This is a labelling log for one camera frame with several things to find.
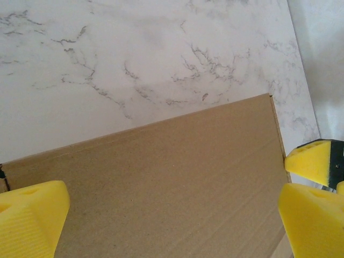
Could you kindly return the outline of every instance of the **marble countertop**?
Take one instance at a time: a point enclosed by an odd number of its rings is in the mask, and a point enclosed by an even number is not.
[[[0,3],[0,162],[269,92],[319,137],[286,0]]]

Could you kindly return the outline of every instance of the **cardboard box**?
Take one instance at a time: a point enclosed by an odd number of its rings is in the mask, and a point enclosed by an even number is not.
[[[55,257],[289,258],[288,181],[269,95],[4,164],[13,189],[63,180]]]

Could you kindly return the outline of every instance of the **brown cardboard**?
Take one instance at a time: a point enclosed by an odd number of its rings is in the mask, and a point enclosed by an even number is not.
[[[13,189],[63,180],[55,257],[289,258],[269,95],[4,164]]]

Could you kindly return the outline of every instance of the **yellow foam block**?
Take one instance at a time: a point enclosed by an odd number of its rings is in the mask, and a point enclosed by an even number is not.
[[[68,209],[62,181],[0,194],[0,257],[54,257]]]
[[[286,184],[279,212],[295,258],[344,257],[344,196]]]
[[[315,141],[294,149],[284,161],[288,172],[328,186],[331,141]]]

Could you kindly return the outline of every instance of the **white marble surface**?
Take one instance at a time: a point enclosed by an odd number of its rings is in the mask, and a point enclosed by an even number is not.
[[[289,5],[321,136],[344,140],[344,1]]]
[[[286,0],[16,0],[0,12],[1,162],[266,92],[287,153],[319,136]]]

